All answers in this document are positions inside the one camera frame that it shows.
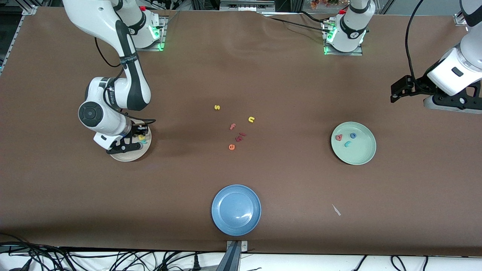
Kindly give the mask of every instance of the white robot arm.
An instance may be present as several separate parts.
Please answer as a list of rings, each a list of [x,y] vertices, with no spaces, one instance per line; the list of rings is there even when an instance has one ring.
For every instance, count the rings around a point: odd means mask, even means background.
[[[345,14],[338,14],[334,21],[333,33],[326,42],[340,52],[352,52],[363,41],[368,22],[375,14],[373,0],[351,0]]]
[[[110,0],[114,11],[127,25],[137,49],[149,47],[160,38],[155,27],[159,25],[159,15],[149,10],[140,10],[135,0]]]
[[[85,101],[79,108],[82,124],[95,131],[94,141],[106,150],[116,147],[125,137],[145,134],[146,127],[133,125],[117,109],[142,110],[151,99],[128,27],[114,12],[109,0],[64,0],[70,21],[82,31],[102,39],[119,54],[127,78],[96,77],[87,86]],[[120,152],[142,148],[124,147]]]
[[[468,33],[442,58],[415,79],[410,75],[391,86],[391,102],[404,96],[430,95],[424,106],[430,109],[482,113],[479,98],[482,80],[482,0],[460,0]],[[466,88],[474,89],[468,95]]]

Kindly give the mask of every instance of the green led light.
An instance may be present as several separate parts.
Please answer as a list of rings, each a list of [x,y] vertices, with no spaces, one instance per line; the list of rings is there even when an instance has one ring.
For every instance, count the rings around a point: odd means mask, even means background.
[[[161,42],[157,45],[157,48],[159,49],[159,51],[164,51],[164,42]]]
[[[153,27],[149,27],[149,31],[151,32],[151,35],[153,38],[157,39],[157,36],[159,35],[159,33],[156,31],[156,33],[154,33],[154,28]]]

